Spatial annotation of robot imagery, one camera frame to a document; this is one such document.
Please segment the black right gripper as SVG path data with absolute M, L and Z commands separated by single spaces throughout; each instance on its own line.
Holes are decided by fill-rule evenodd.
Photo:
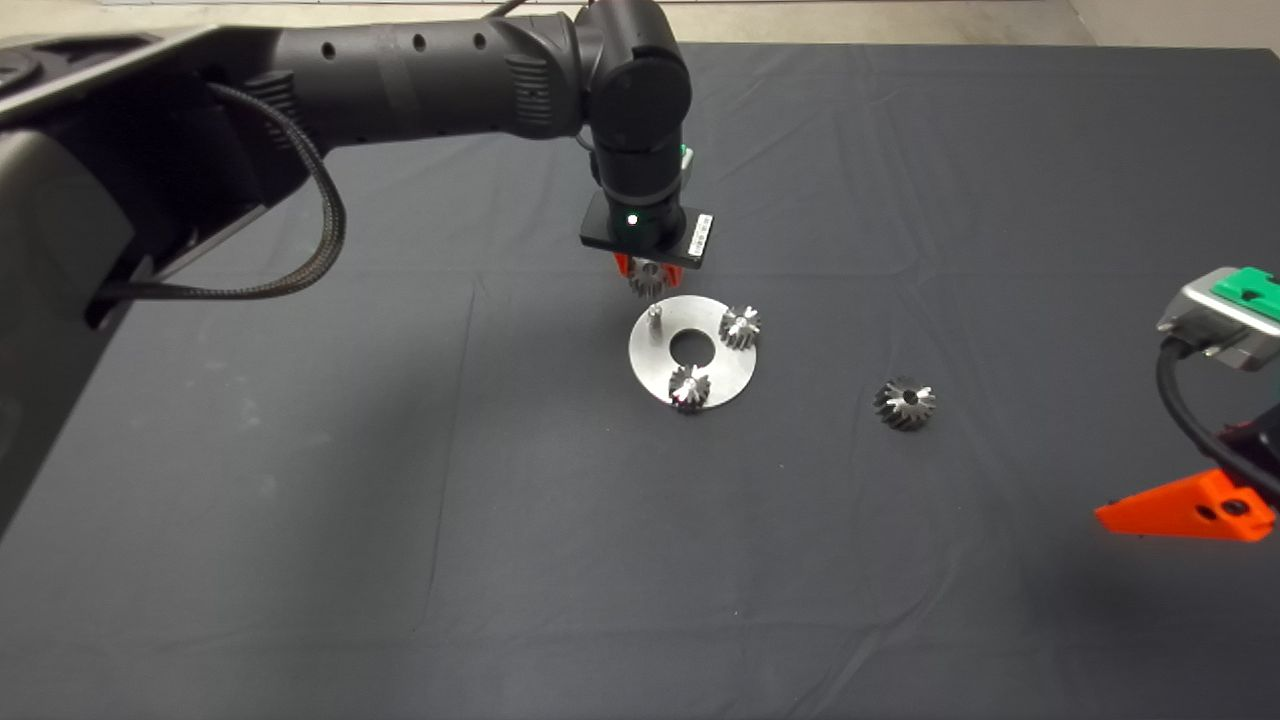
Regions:
M 1266 501 L 1279 501 L 1279 406 L 1224 427 L 1217 439 L 1267 480 L 1222 464 L 1225 471 L 1201 471 L 1100 506 L 1094 518 L 1114 534 L 1242 543 L 1267 538 L 1277 525 Z

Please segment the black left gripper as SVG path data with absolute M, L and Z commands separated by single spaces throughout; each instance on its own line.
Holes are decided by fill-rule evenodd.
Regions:
M 641 206 L 596 192 L 579 234 L 582 245 L 613 252 L 616 268 L 628 283 L 635 282 L 640 258 L 664 263 L 664 286 L 676 288 L 682 284 L 682 268 L 698 269 L 704 263 L 714 223 L 712 213 L 684 206 L 677 195 Z

